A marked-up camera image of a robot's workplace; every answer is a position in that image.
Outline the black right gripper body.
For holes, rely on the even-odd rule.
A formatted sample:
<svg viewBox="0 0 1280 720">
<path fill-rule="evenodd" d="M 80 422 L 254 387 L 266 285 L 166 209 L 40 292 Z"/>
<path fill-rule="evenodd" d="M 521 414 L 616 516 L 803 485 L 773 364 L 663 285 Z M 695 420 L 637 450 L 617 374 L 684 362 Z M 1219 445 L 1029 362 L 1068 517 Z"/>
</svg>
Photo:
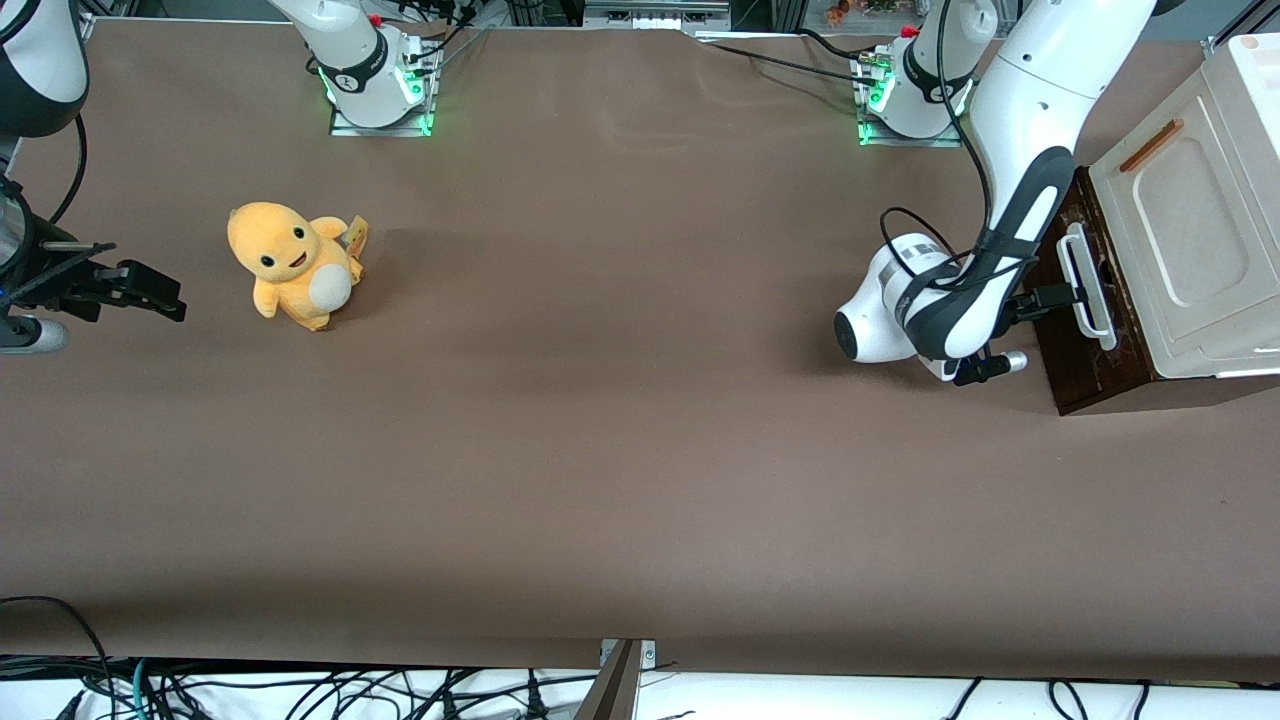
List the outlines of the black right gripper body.
<svg viewBox="0 0 1280 720">
<path fill-rule="evenodd" d="M 104 306 L 124 307 L 120 272 L 96 260 L 115 247 L 111 242 L 82 242 L 37 217 L 20 184 L 5 179 L 3 320 L 14 322 L 17 309 L 44 307 L 95 322 Z"/>
</svg>

